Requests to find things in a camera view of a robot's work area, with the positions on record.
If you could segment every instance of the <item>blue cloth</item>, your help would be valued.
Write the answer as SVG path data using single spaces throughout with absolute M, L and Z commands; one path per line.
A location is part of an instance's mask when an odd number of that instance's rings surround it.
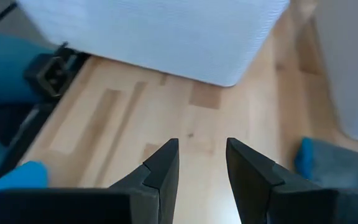
M 27 162 L 0 178 L 0 190 L 47 187 L 47 168 L 41 162 Z
M 23 79 L 23 72 L 42 53 L 52 52 L 22 39 L 0 35 L 0 105 L 40 100 Z

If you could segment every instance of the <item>blue object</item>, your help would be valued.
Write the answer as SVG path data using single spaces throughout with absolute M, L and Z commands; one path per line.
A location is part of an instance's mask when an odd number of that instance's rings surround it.
M 311 180 L 313 169 L 313 140 L 303 138 L 301 147 L 295 157 L 295 169 L 305 179 Z
M 42 53 L 52 51 L 26 40 L 0 35 L 0 105 L 40 100 L 23 79 L 23 72 L 32 59 Z
M 47 187 L 47 168 L 41 162 L 27 162 L 0 178 L 0 190 Z

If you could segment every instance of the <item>black buckle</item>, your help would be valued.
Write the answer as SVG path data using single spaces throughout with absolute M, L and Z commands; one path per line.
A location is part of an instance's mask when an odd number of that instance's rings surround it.
M 61 45 L 53 54 L 39 54 L 24 72 L 24 78 L 38 94 L 46 99 L 60 99 L 74 79 L 70 71 L 76 52 Z

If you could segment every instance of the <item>wooden floor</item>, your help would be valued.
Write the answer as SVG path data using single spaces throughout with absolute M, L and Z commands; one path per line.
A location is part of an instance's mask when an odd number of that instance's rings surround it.
M 227 137 L 289 169 L 302 136 L 358 151 L 358 141 L 336 126 L 313 37 L 314 7 L 293 2 L 232 88 L 90 58 L 24 161 L 45 162 L 51 187 L 107 187 L 179 138 L 174 223 L 239 223 Z

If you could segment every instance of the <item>gray fabric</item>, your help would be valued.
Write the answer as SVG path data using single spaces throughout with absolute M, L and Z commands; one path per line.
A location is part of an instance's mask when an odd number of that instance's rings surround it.
M 315 140 L 311 173 L 321 187 L 358 188 L 358 152 Z

